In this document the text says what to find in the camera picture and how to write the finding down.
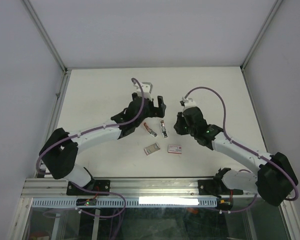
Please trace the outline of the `pink white mini stapler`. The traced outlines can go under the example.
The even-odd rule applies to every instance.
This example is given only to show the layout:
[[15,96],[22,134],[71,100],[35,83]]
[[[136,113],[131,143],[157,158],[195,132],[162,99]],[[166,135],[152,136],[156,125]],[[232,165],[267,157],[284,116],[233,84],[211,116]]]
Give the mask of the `pink white mini stapler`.
[[149,127],[149,125],[148,125],[146,122],[143,123],[143,126],[145,127],[146,131],[147,131],[152,137],[156,138],[156,137],[158,136],[158,134],[157,134],[155,131],[153,131],[153,130]]

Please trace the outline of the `white staple remover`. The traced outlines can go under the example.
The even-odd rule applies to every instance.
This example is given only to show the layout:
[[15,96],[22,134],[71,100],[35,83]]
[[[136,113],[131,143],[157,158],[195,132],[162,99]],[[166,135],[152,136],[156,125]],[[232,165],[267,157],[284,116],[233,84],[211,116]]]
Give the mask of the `white staple remover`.
[[161,130],[162,137],[164,139],[168,138],[168,132],[166,129],[165,121],[163,119],[160,120],[160,130]]

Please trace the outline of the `red white staple box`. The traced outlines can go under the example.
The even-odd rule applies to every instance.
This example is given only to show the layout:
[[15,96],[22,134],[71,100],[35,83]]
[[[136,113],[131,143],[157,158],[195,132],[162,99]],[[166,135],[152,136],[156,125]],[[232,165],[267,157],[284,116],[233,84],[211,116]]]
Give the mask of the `red white staple box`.
[[182,147],[180,145],[168,145],[167,152],[170,154],[182,154]]

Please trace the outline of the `staple box tray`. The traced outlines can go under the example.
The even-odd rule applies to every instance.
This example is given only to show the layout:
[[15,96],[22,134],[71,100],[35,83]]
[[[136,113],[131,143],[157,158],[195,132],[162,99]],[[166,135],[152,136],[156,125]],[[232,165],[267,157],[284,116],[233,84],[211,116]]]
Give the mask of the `staple box tray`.
[[149,145],[149,146],[145,147],[144,148],[144,152],[148,156],[150,154],[153,154],[153,153],[159,151],[160,149],[161,149],[161,147],[159,146],[159,144],[158,143],[154,143],[152,145]]

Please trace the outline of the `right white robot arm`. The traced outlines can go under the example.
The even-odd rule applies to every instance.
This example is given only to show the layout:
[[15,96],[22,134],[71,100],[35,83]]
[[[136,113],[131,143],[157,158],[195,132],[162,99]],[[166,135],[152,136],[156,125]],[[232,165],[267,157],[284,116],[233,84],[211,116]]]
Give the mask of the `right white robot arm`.
[[219,169],[205,188],[209,194],[219,197],[228,190],[242,190],[259,195],[275,207],[289,200],[291,192],[294,192],[291,201],[298,198],[299,182],[284,154],[249,149],[226,135],[223,128],[208,124],[197,106],[178,112],[173,128],[178,135],[190,135],[199,145],[224,154],[246,168],[244,171]]

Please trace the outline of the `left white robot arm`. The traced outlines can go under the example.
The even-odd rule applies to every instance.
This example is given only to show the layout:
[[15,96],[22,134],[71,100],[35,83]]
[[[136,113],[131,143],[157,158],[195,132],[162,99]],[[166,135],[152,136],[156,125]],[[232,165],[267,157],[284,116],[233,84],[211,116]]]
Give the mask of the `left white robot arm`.
[[40,150],[39,160],[54,179],[65,179],[71,182],[73,189],[92,194],[97,191],[98,183],[85,167],[76,164],[77,156],[96,145],[127,137],[147,118],[163,118],[166,111],[164,98],[158,96],[157,102],[155,106],[152,99],[133,93],[128,107],[103,125],[75,133],[58,128]]

